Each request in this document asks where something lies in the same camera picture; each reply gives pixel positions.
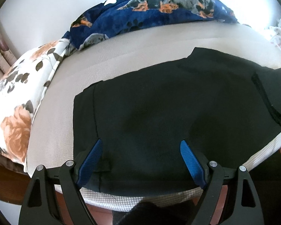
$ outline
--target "white paw print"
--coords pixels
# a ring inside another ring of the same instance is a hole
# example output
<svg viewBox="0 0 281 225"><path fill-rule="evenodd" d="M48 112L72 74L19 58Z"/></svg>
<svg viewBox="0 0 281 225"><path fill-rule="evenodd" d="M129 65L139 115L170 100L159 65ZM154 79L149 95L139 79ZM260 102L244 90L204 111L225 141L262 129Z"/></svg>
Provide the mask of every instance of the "white paw print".
<svg viewBox="0 0 281 225"><path fill-rule="evenodd" d="M117 0L107 0L107 1L104 3L104 6L106 6L106 5L109 4L109 3L115 4L116 2L117 2Z"/></svg>

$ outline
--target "blue gripper pad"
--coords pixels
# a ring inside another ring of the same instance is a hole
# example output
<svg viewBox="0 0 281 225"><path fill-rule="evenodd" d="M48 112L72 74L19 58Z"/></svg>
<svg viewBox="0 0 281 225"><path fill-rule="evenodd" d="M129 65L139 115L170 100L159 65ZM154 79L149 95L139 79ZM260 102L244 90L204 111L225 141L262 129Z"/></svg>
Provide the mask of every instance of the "blue gripper pad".
<svg viewBox="0 0 281 225"><path fill-rule="evenodd" d="M185 140L180 143L180 153L196 185L204 189L207 185L204 179L204 170L189 148Z"/></svg>
<svg viewBox="0 0 281 225"><path fill-rule="evenodd" d="M76 182L78 187L81 188L88 183L90 176L92 175L93 170L96 168L97 163L102 155L102 152L103 142L99 139L79 169L79 177Z"/></svg>

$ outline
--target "orange flower print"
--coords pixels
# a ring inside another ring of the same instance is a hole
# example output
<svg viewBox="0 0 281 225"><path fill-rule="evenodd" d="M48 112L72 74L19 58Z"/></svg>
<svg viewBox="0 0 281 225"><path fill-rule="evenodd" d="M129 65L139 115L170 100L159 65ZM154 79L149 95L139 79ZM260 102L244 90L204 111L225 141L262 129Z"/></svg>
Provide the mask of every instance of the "orange flower print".
<svg viewBox="0 0 281 225"><path fill-rule="evenodd" d="M14 115L5 117L0 127L3 130L8 154L24 163L31 129L29 111L22 105L17 106Z"/></svg>
<svg viewBox="0 0 281 225"><path fill-rule="evenodd" d="M35 51L35 52L31 55L30 59L31 59L32 61L36 60L40 55L46 53L46 52L47 52L48 50L50 50L52 47L56 46L57 43L58 43L58 40L56 40L56 41L54 41L54 42L47 43L47 44L41 46L37 51Z"/></svg>

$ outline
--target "mattress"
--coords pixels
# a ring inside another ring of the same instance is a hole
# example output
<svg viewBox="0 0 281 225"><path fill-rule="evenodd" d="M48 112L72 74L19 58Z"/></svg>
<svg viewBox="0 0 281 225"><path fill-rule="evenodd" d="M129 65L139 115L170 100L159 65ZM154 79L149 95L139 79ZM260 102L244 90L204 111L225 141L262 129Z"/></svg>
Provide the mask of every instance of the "mattress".
<svg viewBox="0 0 281 225"><path fill-rule="evenodd" d="M73 159L73 101L90 84L190 55L194 47L219 50L273 69L281 67L281 52L245 25L192 22L165 25L118 35L66 58L57 69L35 116L27 152L30 176L42 164L58 167ZM281 147L281 133L244 165L253 169ZM155 197L122 197L82 188L86 203L129 211L141 200L158 206L183 202L201 194L196 188Z"/></svg>

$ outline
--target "silver screw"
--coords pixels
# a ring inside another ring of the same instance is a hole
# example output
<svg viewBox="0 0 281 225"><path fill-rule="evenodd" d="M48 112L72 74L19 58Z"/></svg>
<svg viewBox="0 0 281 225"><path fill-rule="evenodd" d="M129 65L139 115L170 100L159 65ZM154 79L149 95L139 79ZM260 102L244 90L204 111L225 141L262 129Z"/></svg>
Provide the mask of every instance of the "silver screw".
<svg viewBox="0 0 281 225"><path fill-rule="evenodd" d="M66 165L68 167L73 166L73 164L74 164L74 162L72 160L69 160L69 161L66 162Z"/></svg>
<svg viewBox="0 0 281 225"><path fill-rule="evenodd" d="M38 171L43 170L43 168L44 168L43 165L38 165L38 166L37 166L37 170L38 170Z"/></svg>
<svg viewBox="0 0 281 225"><path fill-rule="evenodd" d="M215 161L210 161L209 162L209 165L212 166L212 167L216 167L217 166L217 163Z"/></svg>
<svg viewBox="0 0 281 225"><path fill-rule="evenodd" d="M243 171L243 172L246 171L246 167L245 167L245 166L239 166L239 169L240 169L241 171Z"/></svg>

